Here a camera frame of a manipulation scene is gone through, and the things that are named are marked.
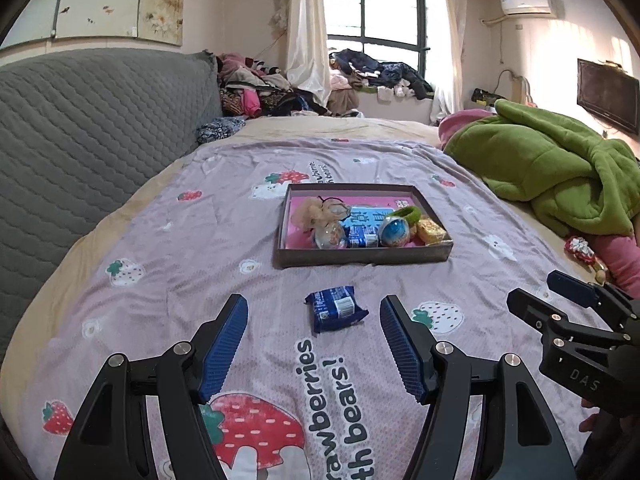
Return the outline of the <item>person's right hand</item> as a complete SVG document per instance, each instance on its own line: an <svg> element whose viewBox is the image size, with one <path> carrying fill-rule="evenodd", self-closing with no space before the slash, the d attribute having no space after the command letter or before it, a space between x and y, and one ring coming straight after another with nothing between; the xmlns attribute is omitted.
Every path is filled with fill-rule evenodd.
<svg viewBox="0 0 640 480"><path fill-rule="evenodd" d="M596 408L596 406L592 402L586 399L582 399L580 401L580 405L582 406L582 408L585 408L586 410L594 410ZM600 422L600 420L604 419L604 416L605 416L605 412L602 412L601 410L591 413L586 419L584 419L579 424L578 431L581 432L582 434L586 434L587 432L593 432L594 430L596 430L597 424Z"/></svg>

